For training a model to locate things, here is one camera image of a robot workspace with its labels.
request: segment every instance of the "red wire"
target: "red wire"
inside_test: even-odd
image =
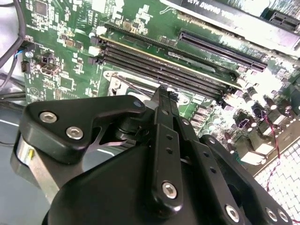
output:
[[[273,127],[273,125],[269,122],[267,116],[265,117],[265,119],[266,119],[267,124],[270,126],[270,128],[271,128],[271,130],[272,130],[272,134],[273,134],[274,140],[275,140],[275,148],[276,148],[276,150],[277,150],[277,155],[278,155],[278,162],[277,162],[277,165],[276,165],[276,166],[274,167],[274,169],[271,171],[270,176],[269,176],[268,181],[267,181],[267,192],[269,192],[269,191],[270,191],[270,187],[269,187],[269,186],[270,186],[271,177],[273,176],[274,172],[276,171],[276,168],[280,165],[280,150],[279,150],[279,146],[278,146],[278,140],[277,140],[276,135],[275,135],[274,127]],[[298,221],[298,220],[292,219],[292,221],[293,221],[294,223],[300,224],[300,221]]]

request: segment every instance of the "white surface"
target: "white surface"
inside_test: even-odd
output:
[[[0,0],[0,5],[10,3],[12,0]],[[18,19],[14,7],[0,7],[0,56],[15,42],[18,36]],[[11,67],[13,58],[0,68],[0,72],[7,73]],[[18,64],[14,70],[13,77],[24,80],[21,73],[20,62],[22,56],[19,56]]]

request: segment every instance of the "green circuit board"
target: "green circuit board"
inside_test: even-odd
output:
[[[270,8],[291,12],[290,15],[299,16],[296,10],[298,3],[278,0],[269,3]],[[252,9],[247,0],[228,1],[237,8],[251,14],[257,14],[257,8]],[[278,55],[274,51],[255,46],[245,40],[238,39],[232,34],[220,31],[199,20],[195,20],[162,4],[159,0],[22,0],[22,8],[26,19],[26,39],[35,43],[33,57],[24,59],[30,63],[30,69],[25,72],[25,84],[28,103],[33,101],[60,100],[73,98],[91,98],[107,96],[112,83],[107,73],[135,74],[116,67],[110,63],[91,65],[89,57],[90,35],[97,34],[99,28],[109,25],[116,30],[108,29],[101,32],[99,37],[105,40],[127,46],[131,49],[146,53],[153,57],[163,59],[171,64],[206,76],[211,80],[245,90],[236,80],[225,73],[217,73],[190,65],[178,57],[170,56],[160,47],[141,44],[129,39],[125,32],[154,42],[163,44],[176,50],[196,56],[208,65],[216,68],[234,71],[248,85],[255,85],[261,95],[268,95],[280,99],[285,94],[288,85],[298,76],[300,63],[286,55]],[[187,30],[213,42],[235,49],[244,54],[267,63],[268,66],[262,73],[241,68],[239,64],[210,52],[200,51],[188,44],[181,43],[178,36],[181,30]],[[41,72],[38,67],[45,53],[53,53],[56,73]],[[216,101],[199,97],[196,94],[180,90],[180,94],[188,99],[179,106],[181,116],[191,120],[199,106],[210,107],[207,117],[196,129],[208,129],[213,114],[221,115],[223,111],[218,108]],[[227,112],[227,117],[232,117],[238,109]],[[223,130],[231,127],[231,122],[222,120],[216,127],[215,134],[221,135]]]

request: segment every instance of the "integrated circuit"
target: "integrated circuit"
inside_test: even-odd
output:
[[[41,1],[34,1],[34,12],[43,16],[48,15],[48,6],[46,3]]]

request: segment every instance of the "metal grid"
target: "metal grid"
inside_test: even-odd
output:
[[[277,163],[278,159],[274,160],[255,177],[263,188],[266,189],[270,173]],[[269,188],[269,194],[291,218],[300,221],[300,140],[281,154],[280,165],[271,177]]]

